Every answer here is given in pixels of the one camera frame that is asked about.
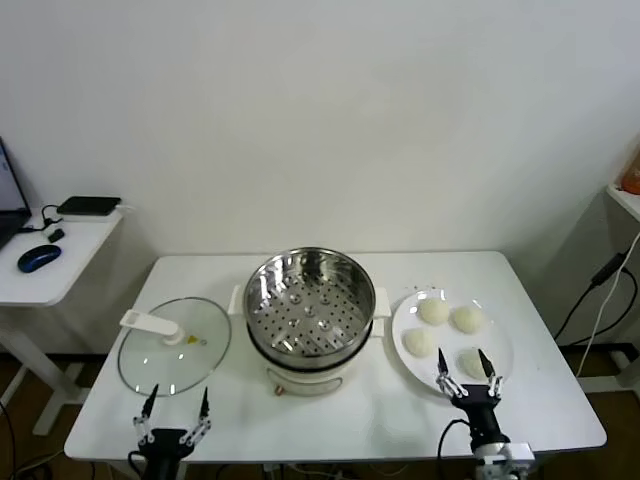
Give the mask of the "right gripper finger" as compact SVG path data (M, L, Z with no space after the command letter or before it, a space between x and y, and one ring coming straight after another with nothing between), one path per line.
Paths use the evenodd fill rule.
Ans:
M436 384L448 398L464 398L469 395L466 388L459 384L450 374L448 364L441 348L438 349L438 375Z
M478 350L480 362L488 379L488 395L499 399L501 397L503 377L496 374L494 366L482 349Z

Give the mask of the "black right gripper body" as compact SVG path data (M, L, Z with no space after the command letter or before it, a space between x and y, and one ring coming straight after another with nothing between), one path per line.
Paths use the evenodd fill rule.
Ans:
M470 427L472 443L501 443L502 432L494 410L500 400L489 395L487 385L463 384L467 395L454 395L451 403L462 410Z

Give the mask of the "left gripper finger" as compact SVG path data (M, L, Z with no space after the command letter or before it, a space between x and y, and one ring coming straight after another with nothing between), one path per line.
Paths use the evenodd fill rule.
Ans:
M209 410L208 388L205 388L200 405L198 422L191 430L181 437L181 444L186 446L196 446L206 436L212 425L209 417Z
M144 401L141 413L138 416L133 417L133 426L137 435L137 444L144 446L146 444L153 443L155 441L154 434L150 427L150 417L156 396L158 393L159 385L156 384L151 391L151 394Z

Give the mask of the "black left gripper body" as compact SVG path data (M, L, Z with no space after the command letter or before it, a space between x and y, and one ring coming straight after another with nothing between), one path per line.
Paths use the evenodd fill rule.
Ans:
M193 446L183 440L187 434L184 429L155 428L153 440L141 445L141 454L145 458L186 458L193 452Z

